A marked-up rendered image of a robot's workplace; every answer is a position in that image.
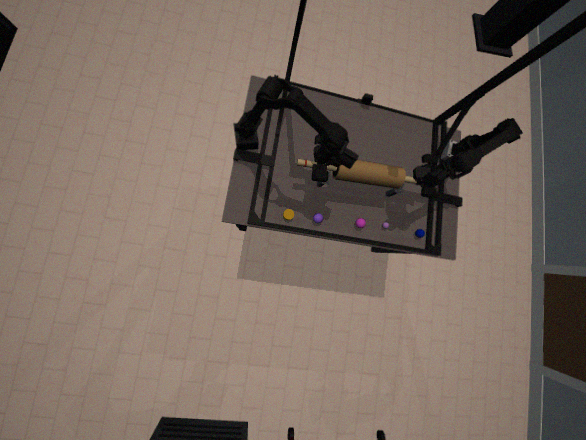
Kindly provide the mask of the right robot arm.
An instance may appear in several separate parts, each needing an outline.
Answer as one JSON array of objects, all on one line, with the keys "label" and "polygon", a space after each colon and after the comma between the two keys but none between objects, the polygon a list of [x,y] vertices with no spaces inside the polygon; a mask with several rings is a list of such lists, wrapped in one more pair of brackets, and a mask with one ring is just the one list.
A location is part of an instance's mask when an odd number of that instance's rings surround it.
[{"label": "right robot arm", "polygon": [[[288,90],[289,95],[287,98],[278,98],[283,89]],[[326,166],[332,165],[338,167],[343,165],[351,169],[358,159],[359,155],[352,151],[350,152],[346,148],[349,142],[346,129],[338,123],[329,121],[303,95],[303,91],[300,88],[292,86],[286,79],[268,76],[256,95],[256,101],[254,108],[249,112],[244,112],[235,126],[235,130],[239,132],[240,140],[254,139],[255,131],[262,122],[260,116],[265,111],[265,108],[267,110],[270,108],[275,110],[289,108],[298,113],[319,133],[320,139],[318,143],[321,144],[320,154],[324,158],[331,158],[333,156],[333,160],[329,160]],[[250,114],[251,111],[252,114]],[[256,124],[255,121],[257,121]]]}]

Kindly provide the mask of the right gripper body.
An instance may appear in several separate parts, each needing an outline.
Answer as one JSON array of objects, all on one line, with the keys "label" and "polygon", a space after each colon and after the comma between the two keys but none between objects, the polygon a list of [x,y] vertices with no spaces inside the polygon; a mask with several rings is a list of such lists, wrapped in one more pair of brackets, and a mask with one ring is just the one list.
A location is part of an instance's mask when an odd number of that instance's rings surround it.
[{"label": "right gripper body", "polygon": [[[315,136],[314,144],[319,144],[318,143],[319,139],[320,139],[320,135],[318,134]],[[326,163],[329,160],[333,160],[333,156],[331,158],[324,158],[320,154],[320,147],[321,147],[321,145],[316,146],[315,162],[317,162],[317,165],[316,165],[316,169],[314,169],[312,171],[312,180],[318,181],[318,182],[326,182],[328,180],[328,171],[327,171]]]}]

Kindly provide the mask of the tan collared bar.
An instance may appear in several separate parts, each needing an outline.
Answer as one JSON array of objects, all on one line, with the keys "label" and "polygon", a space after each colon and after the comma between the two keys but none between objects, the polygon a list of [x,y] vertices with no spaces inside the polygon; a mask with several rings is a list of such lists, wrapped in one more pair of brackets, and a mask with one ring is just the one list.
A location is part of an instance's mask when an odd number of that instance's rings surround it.
[{"label": "tan collared bar", "polygon": [[[312,168],[315,161],[300,159],[300,166]],[[399,189],[404,182],[416,184],[413,177],[406,176],[403,167],[356,160],[351,169],[341,165],[329,165],[334,180]]]}]

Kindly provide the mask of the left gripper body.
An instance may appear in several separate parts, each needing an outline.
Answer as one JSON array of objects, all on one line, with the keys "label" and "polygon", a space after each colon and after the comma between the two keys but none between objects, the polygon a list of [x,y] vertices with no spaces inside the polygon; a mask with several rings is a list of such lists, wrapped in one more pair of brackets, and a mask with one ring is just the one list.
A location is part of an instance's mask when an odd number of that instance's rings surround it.
[{"label": "left gripper body", "polygon": [[[432,166],[433,165],[433,169],[434,170],[438,165],[437,165],[437,156],[436,155],[432,155],[432,154],[425,154],[422,156],[422,163],[428,163],[425,164],[423,166]],[[431,170],[431,171],[432,171]],[[424,186],[427,186],[424,183]],[[422,197],[428,197],[428,198],[435,198],[437,196],[437,188],[431,188],[431,187],[422,187],[421,189],[421,196]]]}]

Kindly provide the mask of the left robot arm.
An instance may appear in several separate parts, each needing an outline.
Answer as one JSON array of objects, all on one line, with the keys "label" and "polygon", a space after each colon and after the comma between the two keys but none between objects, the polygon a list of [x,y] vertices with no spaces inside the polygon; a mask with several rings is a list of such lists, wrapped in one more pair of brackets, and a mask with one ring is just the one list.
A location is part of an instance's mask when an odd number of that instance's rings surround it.
[{"label": "left robot arm", "polygon": [[[520,139],[521,136],[519,134],[522,133],[523,132],[515,119],[508,118],[500,122],[497,127],[495,127],[493,131],[489,133],[481,136],[477,134],[472,136],[468,135],[465,137],[465,139],[463,139],[464,141],[460,140],[460,142],[455,146],[453,146],[455,144],[453,143],[451,150],[451,154],[453,156],[443,161],[441,163],[442,165],[439,164],[434,170],[432,170],[433,166],[417,166],[413,170],[413,178],[415,181],[417,181],[417,183],[425,183],[428,187],[431,188],[434,188],[440,184],[447,177],[450,177],[451,180],[460,178],[470,173],[473,170],[473,167],[480,163],[482,157],[505,143],[510,144]],[[471,149],[477,145],[478,147],[475,150]],[[456,175],[456,172],[459,174]]]}]

